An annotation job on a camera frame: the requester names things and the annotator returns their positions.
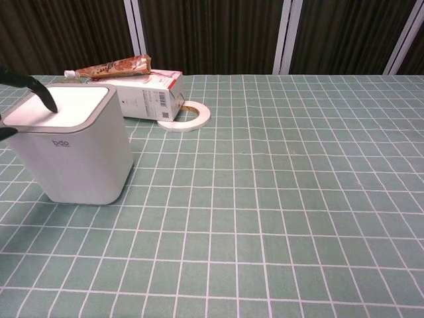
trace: dark curtain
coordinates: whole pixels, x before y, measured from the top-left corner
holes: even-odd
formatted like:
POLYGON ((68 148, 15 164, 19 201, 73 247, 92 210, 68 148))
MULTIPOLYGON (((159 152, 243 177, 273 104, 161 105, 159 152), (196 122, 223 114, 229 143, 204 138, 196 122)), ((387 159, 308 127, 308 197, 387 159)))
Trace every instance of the dark curtain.
POLYGON ((0 64, 63 74, 133 56, 122 0, 0 0, 0 64))
POLYGON ((282 0, 139 0, 152 66, 185 74, 270 74, 282 0))
POLYGON ((291 74, 382 74, 415 0, 303 0, 291 74))
POLYGON ((421 23, 421 27, 397 73, 403 75, 424 75, 424 23, 421 23))

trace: table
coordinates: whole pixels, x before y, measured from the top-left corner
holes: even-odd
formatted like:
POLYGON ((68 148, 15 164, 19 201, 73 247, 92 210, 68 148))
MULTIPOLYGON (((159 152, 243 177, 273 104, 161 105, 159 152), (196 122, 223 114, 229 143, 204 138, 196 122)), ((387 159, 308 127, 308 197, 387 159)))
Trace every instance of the table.
POLYGON ((424 317, 423 76, 184 81, 210 123, 125 119, 112 205, 52 203, 0 144, 2 317, 424 317))

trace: brown toothpaste tube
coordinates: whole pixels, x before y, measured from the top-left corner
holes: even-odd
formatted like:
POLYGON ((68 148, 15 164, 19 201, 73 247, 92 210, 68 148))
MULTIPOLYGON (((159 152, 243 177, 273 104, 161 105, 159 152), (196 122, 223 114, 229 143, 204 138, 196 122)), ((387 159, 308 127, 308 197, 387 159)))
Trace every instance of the brown toothpaste tube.
POLYGON ((74 71, 65 71, 65 78, 109 78, 150 74, 151 58, 147 54, 125 58, 74 71))

